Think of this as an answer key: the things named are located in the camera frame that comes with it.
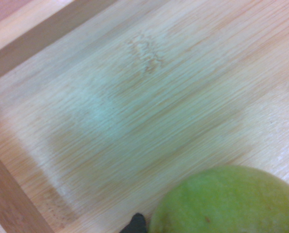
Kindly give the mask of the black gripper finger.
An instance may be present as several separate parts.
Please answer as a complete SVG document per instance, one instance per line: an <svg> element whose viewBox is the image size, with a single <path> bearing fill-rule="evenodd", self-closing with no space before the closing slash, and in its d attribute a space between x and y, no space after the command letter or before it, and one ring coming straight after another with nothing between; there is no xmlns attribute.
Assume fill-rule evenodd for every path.
<svg viewBox="0 0 289 233"><path fill-rule="evenodd" d="M144 215L141 213L134 214L130 222L119 233L147 233Z"/></svg>

